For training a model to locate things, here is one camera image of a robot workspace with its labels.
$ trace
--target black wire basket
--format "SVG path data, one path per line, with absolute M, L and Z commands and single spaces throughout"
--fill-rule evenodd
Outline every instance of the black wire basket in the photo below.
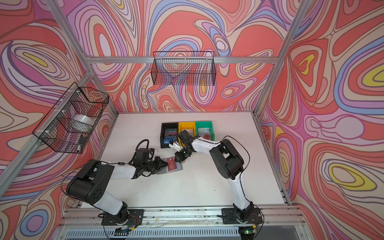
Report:
M 212 51 L 156 51 L 151 69 L 153 85 L 214 86 Z
M 77 86 L 53 121 L 44 130 L 36 131 L 47 114 L 33 134 L 55 152 L 82 153 L 108 102 L 108 94 Z

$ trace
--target black storage bin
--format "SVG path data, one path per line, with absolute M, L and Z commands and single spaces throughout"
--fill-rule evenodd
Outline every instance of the black storage bin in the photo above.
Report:
M 164 122 L 161 124 L 161 133 L 160 133 L 160 147 L 161 148 L 170 148 L 168 143 L 164 143 L 164 138 L 171 137 L 172 135 L 165 136 L 166 131 L 170 129 L 175 129 L 174 141 L 177 141 L 177 130 L 179 129 L 178 122 Z

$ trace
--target white table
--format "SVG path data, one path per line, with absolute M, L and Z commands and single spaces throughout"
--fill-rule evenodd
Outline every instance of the white table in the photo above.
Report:
M 101 160 L 129 162 L 137 144 L 149 139 L 149 147 L 161 158 L 174 156 L 174 149 L 160 148 L 163 122 L 212 121 L 215 140 L 225 135 L 236 138 L 249 152 L 251 162 L 244 171 L 246 189 L 256 205 L 283 204 L 262 141 L 249 112 L 238 113 L 129 113 L 120 114 Z M 230 139 L 245 163 L 248 155 Z M 182 164 L 183 170 L 138 179 L 110 180 L 107 191 L 129 207 L 180 207 L 232 205 L 228 182 L 216 169 L 210 155 L 194 152 Z

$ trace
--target yellow storage bin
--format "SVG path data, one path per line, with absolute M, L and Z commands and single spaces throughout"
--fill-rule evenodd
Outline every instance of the yellow storage bin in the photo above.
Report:
M 191 136 L 196 135 L 196 124 L 195 122 L 179 122 L 179 133 L 181 133 L 183 130 L 193 129 L 193 134 L 189 133 Z

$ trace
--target red wire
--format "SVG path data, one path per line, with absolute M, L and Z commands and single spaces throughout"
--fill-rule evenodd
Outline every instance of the red wire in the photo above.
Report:
M 137 219 L 137 225 L 139 225 L 139 223 L 140 223 L 139 219 L 134 215 L 132 215 L 132 216 Z
M 135 216 L 134 215 L 129 215 L 129 216 L 133 217 L 133 219 L 135 220 L 135 225 L 136 225 L 136 218 L 135 218 Z

